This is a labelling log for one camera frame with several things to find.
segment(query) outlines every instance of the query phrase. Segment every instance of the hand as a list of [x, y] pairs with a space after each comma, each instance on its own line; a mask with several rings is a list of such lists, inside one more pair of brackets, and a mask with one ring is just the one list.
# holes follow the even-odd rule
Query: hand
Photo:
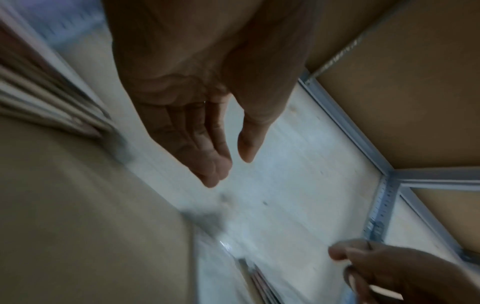
[[370, 285], [400, 293], [405, 304], [480, 303], [480, 291], [457, 265], [423, 251], [354, 239], [332, 245], [328, 253], [336, 261], [350, 260], [343, 276], [358, 303], [399, 303]]
[[252, 162], [301, 73], [319, 0], [103, 0], [120, 80], [150, 136], [207, 187], [228, 176], [224, 115]]

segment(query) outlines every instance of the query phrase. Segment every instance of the palm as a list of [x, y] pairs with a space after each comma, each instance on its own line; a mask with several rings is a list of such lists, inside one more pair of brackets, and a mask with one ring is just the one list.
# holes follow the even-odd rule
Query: palm
[[118, 74], [140, 118], [206, 186], [232, 166], [223, 128], [230, 93], [245, 111], [238, 151], [250, 162], [303, 68], [317, 6], [105, 0]]

